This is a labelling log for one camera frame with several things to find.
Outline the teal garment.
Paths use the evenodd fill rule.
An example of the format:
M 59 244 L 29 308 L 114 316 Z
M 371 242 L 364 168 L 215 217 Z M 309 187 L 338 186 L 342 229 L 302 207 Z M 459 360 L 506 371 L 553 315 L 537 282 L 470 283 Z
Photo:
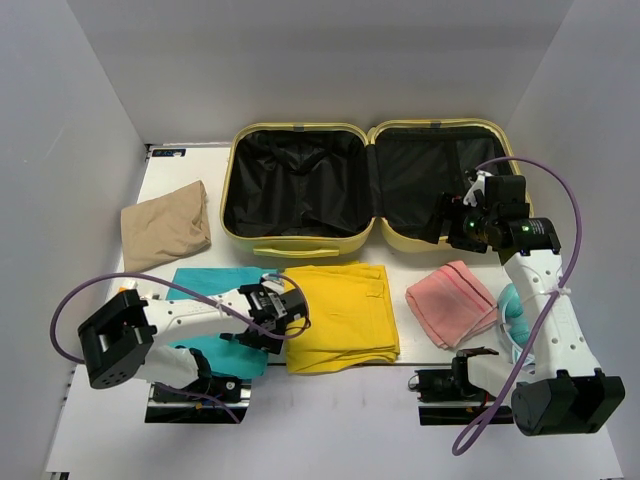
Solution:
M 245 284 L 258 283 L 274 269 L 259 267 L 240 268 L 179 268 L 173 282 L 205 296 L 223 294 Z M 216 376 L 233 376 L 252 380 L 264 374 L 268 354 L 220 336 L 200 336 L 171 343 L 174 348 L 185 347 L 199 350 L 209 362 Z

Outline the yellow garment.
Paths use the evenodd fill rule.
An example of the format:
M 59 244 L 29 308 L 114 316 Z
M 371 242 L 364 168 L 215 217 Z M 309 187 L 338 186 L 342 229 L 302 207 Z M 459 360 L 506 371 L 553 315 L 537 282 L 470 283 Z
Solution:
M 286 342 L 292 374 L 325 374 L 365 363 L 393 363 L 400 355 L 387 272 L 351 263 L 289 268 L 308 301 L 311 327 Z

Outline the pink towel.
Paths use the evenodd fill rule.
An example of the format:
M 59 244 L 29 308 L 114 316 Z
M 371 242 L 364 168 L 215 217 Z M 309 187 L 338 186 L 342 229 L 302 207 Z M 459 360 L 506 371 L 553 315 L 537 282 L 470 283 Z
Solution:
M 497 301 L 463 261 L 448 262 L 407 288 L 407 304 L 429 339 L 454 349 L 497 321 Z

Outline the beige garment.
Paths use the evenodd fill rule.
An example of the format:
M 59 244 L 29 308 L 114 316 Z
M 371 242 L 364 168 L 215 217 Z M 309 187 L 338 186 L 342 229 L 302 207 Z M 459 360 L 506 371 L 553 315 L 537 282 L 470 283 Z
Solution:
M 203 182 L 124 208 L 120 228 L 126 272 L 144 272 L 208 249 L 212 239 Z

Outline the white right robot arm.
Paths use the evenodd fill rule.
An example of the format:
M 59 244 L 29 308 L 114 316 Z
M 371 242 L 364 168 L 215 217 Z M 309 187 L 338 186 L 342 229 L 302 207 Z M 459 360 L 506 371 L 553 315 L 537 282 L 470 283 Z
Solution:
M 466 399 L 486 391 L 494 403 L 464 428 L 454 454 L 470 448 L 501 406 L 526 436 L 598 432 L 625 388 L 587 345 L 566 287 L 573 268 L 562 264 L 552 222 L 531 216 L 524 177 L 480 171 L 466 195 L 440 194 L 426 238 L 436 242 L 441 232 L 455 249 L 498 254 L 530 329 L 515 364 L 482 349 L 463 354 L 463 366 L 451 374 L 453 390 Z

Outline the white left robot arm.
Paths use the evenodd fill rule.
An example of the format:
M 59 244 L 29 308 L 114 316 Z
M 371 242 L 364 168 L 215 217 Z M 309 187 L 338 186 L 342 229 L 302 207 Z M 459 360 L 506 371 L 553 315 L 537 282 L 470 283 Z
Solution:
M 262 280 L 223 294 L 181 300 L 144 299 L 125 290 L 78 328 L 89 383 L 96 390 L 131 379 L 160 383 L 199 399 L 211 387 L 213 367 L 188 339 L 221 335 L 277 354 L 295 337 L 289 326 L 309 328 L 303 293 Z

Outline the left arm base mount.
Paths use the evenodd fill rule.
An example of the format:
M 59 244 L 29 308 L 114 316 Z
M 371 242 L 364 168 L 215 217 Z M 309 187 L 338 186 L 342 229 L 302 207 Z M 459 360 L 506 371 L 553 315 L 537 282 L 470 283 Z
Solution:
M 147 424 L 238 425 L 249 408 L 251 381 L 212 377 L 207 386 L 187 389 L 153 384 L 144 421 Z

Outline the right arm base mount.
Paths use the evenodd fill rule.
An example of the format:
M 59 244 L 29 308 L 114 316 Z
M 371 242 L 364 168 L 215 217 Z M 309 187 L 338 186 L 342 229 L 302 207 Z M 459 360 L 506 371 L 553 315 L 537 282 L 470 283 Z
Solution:
M 464 393 L 450 369 L 416 370 L 407 387 L 417 395 L 421 426 L 466 426 L 494 404 L 494 397 L 482 389 Z

